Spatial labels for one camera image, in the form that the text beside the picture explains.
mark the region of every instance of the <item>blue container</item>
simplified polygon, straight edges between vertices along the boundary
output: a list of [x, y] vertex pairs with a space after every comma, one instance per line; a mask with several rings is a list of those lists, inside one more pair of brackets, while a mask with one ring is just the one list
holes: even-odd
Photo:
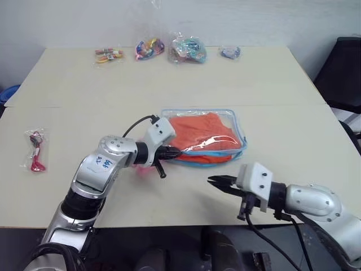
[[19, 89], [20, 85], [11, 86], [0, 93], [0, 104], [5, 104], [7, 100]]

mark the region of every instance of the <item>table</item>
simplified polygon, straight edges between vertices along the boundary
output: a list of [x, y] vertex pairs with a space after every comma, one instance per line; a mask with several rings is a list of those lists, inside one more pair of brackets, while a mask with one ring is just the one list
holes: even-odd
[[[277, 182], [330, 187], [360, 217], [361, 158], [289, 50], [247, 47], [236, 63], [217, 57], [216, 49], [209, 52], [204, 65], [171, 65], [164, 54], [147, 62], [127, 58], [99, 68], [88, 59], [91, 50], [46, 50], [0, 119], [5, 191], [0, 197], [0, 226], [47, 227], [80, 161], [96, 149], [101, 137], [121, 135], [140, 117], [175, 106], [234, 110], [249, 143], [244, 156], [208, 169], [165, 163], [164, 180], [155, 170], [141, 177], [133, 168], [124, 169], [95, 226], [239, 224], [240, 198], [220, 192], [206, 179], [215, 174], [236, 176], [241, 163], [254, 161], [273, 171]], [[72, 57], [73, 66], [65, 65], [65, 56]], [[279, 69], [272, 69], [271, 62]], [[229, 73], [232, 80], [225, 80]], [[179, 75], [191, 80], [175, 84]], [[24, 131], [36, 127], [50, 133], [49, 171], [42, 174], [19, 167], [28, 150]], [[141, 138], [146, 127], [136, 127], [129, 136]], [[253, 222], [280, 223], [271, 211], [258, 210]]]

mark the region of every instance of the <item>orange cloth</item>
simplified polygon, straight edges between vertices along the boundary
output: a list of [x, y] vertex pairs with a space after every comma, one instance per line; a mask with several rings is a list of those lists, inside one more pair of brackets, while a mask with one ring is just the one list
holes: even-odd
[[[239, 149], [242, 146], [232, 129], [224, 126], [215, 113], [173, 117], [169, 121], [177, 134], [170, 144], [182, 151], [220, 151]], [[223, 163], [231, 158], [231, 155], [223, 157], [181, 155], [177, 159], [198, 163]]]

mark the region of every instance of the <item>plastic packaged item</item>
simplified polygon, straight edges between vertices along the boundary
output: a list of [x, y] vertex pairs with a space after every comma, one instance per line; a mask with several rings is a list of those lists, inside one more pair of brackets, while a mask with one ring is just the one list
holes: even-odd
[[141, 41], [135, 48], [135, 60], [146, 60], [164, 52], [164, 43], [159, 38]]
[[25, 132], [30, 151], [21, 167], [32, 172], [47, 171], [47, 150], [49, 139], [44, 128]]
[[204, 63], [207, 59], [207, 52], [199, 38], [184, 37], [178, 34], [169, 45], [169, 59], [174, 63], [186, 60]]
[[123, 51], [115, 48], [103, 48], [95, 50], [95, 58], [98, 64], [106, 63], [123, 57]]
[[221, 56], [235, 60], [240, 57], [241, 48], [239, 48], [238, 46], [221, 46], [219, 48], [219, 52]]
[[239, 158], [247, 147], [232, 110], [166, 109], [161, 115], [177, 134], [170, 145], [183, 151], [179, 163], [212, 167]]

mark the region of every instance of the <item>red keychain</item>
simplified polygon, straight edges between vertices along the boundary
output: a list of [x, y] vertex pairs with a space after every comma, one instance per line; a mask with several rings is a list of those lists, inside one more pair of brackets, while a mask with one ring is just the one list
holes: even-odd
[[34, 146], [33, 162], [30, 169], [34, 172], [45, 171], [46, 167], [39, 162], [40, 146], [43, 142], [43, 137], [38, 131], [35, 131], [32, 135], [30, 135], [30, 141]]

